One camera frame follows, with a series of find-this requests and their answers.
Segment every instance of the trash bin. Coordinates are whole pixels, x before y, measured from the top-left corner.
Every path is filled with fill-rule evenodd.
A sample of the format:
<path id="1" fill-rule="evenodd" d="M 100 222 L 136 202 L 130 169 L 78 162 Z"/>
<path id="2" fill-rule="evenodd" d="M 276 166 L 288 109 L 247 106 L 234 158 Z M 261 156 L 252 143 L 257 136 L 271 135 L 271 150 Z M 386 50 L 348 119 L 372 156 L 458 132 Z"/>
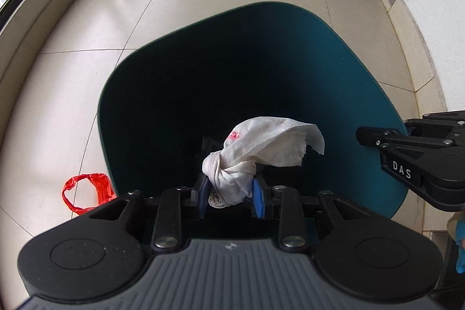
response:
<path id="1" fill-rule="evenodd" d="M 391 102 L 328 25 L 276 2 L 185 27 L 116 68 L 98 111 L 115 191 L 159 196 L 174 186 L 193 186 L 203 138 L 222 143 L 235 125 L 257 116 L 320 128 L 325 154 L 307 148 L 298 175 L 285 183 L 302 195 L 331 189 L 388 217 L 404 200 L 406 187 L 381 170 L 376 149 L 355 137 L 360 126 L 405 134 Z"/>

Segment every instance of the ribbed surface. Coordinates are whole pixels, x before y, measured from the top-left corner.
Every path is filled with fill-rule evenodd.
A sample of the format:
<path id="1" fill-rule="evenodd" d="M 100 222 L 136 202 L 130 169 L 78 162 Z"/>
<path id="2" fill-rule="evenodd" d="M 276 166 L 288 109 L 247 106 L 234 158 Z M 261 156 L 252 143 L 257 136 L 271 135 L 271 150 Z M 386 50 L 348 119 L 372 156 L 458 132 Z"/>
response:
<path id="1" fill-rule="evenodd" d="M 427 298 L 369 304 L 323 281 L 308 258 L 270 240 L 193 240 L 177 254 L 154 259 L 143 278 L 113 298 L 83 305 L 32 298 L 22 310 L 438 310 Z"/>

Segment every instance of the red bag handle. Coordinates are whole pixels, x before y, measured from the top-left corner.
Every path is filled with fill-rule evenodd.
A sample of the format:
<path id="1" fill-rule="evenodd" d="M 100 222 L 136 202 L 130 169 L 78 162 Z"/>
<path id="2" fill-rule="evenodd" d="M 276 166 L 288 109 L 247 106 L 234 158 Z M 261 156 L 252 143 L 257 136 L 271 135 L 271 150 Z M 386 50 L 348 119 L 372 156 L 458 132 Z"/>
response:
<path id="1" fill-rule="evenodd" d="M 81 214 L 88 212 L 89 210 L 96 208 L 95 206 L 92 206 L 90 208 L 85 208 L 85 209 L 78 208 L 77 206 L 74 206 L 73 204 L 71 204 L 71 202 L 65 196 L 65 192 L 69 191 L 70 189 L 73 189 L 78 183 L 78 181 L 82 179 L 88 179 L 89 182 L 91 182 L 94 185 L 95 190 L 97 191 L 97 199 L 99 201 L 99 205 L 107 203 L 108 201 L 113 200 L 116 197 L 115 192 L 113 191 L 110 179 L 108 178 L 107 175 L 105 174 L 82 174 L 82 175 L 74 176 L 65 183 L 65 186 L 63 187 L 63 191 L 61 192 L 61 197 L 63 198 L 63 201 L 68 206 L 68 208 L 74 213 L 81 215 Z"/>

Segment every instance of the silver bolt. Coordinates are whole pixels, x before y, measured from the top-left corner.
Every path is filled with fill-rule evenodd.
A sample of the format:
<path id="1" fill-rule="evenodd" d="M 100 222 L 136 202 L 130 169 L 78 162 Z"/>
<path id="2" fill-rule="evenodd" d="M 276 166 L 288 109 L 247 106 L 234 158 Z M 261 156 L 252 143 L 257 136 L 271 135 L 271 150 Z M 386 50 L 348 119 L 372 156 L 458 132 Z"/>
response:
<path id="1" fill-rule="evenodd" d="M 302 247 L 305 239 L 298 235 L 290 235 L 283 238 L 283 245 L 286 247 Z"/>
<path id="2" fill-rule="evenodd" d="M 155 239 L 155 246 L 160 248 L 170 248 L 178 244 L 178 240 L 173 236 L 160 236 Z"/>

